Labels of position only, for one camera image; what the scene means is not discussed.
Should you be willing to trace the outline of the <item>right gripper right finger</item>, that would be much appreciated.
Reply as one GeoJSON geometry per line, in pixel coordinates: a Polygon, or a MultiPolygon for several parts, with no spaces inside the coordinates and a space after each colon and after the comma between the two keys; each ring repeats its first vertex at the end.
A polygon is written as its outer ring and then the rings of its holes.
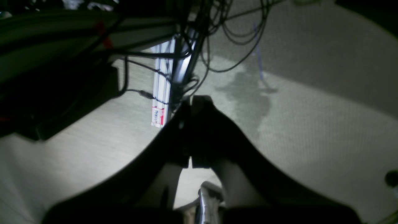
{"type": "Polygon", "coordinates": [[[360,224],[349,206],[300,184],[266,159],[213,103],[194,96],[194,167],[211,168],[222,183],[223,224],[360,224]]]}

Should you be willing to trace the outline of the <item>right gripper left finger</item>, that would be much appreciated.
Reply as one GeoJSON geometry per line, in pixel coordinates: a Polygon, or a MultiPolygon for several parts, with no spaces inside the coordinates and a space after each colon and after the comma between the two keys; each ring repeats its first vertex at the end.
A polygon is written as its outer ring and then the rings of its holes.
{"type": "Polygon", "coordinates": [[[188,167],[183,128],[189,102],[123,169],[96,186],[52,206],[43,224],[183,224],[173,210],[178,180],[188,167]]]}

